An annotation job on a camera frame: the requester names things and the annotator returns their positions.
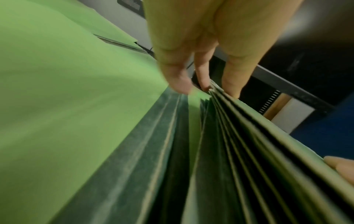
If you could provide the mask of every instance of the stack of folders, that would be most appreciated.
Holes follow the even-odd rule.
[[[193,208],[199,223],[354,222],[354,188],[320,156],[215,83],[209,92],[184,223]]]

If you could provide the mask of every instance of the hand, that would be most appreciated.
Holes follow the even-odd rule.
[[[260,59],[274,44],[302,0],[144,0],[154,52],[170,86],[188,94],[185,63],[194,53],[203,90],[209,60],[220,45],[228,55],[222,87],[238,98]]]
[[[324,162],[335,169],[344,179],[354,185],[354,160],[325,156]]]

